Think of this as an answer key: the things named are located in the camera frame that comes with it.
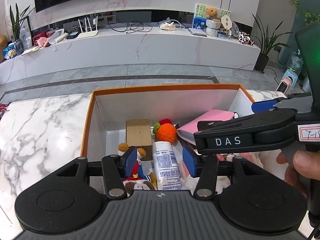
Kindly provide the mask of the person right hand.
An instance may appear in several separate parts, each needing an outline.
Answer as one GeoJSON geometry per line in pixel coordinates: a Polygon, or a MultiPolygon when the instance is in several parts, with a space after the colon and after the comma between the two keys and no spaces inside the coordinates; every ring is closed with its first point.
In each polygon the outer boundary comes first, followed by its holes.
{"type": "Polygon", "coordinates": [[[293,156],[293,164],[285,171],[285,182],[299,190],[304,197],[307,197],[306,190],[298,181],[298,175],[319,180],[319,158],[319,152],[297,151],[293,156]]]}

